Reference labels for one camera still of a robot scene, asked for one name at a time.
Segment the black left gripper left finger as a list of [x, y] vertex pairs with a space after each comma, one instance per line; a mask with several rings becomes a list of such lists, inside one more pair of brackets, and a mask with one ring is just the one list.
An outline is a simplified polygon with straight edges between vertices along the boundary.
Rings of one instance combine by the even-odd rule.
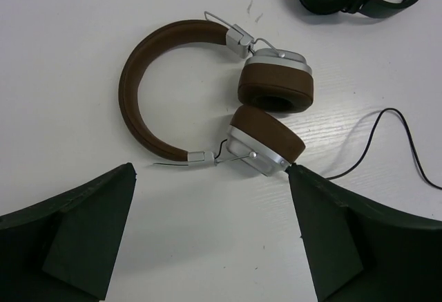
[[2, 301], [104, 301], [135, 191], [131, 163], [1, 216]]

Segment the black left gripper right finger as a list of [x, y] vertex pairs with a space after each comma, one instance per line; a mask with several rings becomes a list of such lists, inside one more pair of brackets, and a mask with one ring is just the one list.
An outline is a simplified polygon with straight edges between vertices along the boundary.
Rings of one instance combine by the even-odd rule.
[[287, 174], [318, 301], [441, 300], [441, 221], [382, 205], [301, 165]]

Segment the brown silver headphones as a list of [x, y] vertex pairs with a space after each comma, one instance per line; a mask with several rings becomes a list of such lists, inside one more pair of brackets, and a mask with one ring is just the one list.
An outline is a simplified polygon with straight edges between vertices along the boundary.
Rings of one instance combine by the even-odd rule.
[[259, 40], [237, 24], [210, 12], [203, 19], [176, 21], [144, 38], [129, 55], [119, 78], [118, 104], [132, 136], [166, 165], [214, 167], [220, 156], [212, 151], [190, 152], [159, 139], [140, 113], [138, 89], [148, 66], [161, 54], [185, 44], [225, 46], [245, 60], [238, 83], [240, 107], [221, 141], [234, 160], [241, 160], [264, 176], [288, 169], [305, 150], [305, 143], [275, 113], [306, 111], [314, 102], [314, 79], [300, 54], [271, 43], [256, 50]]

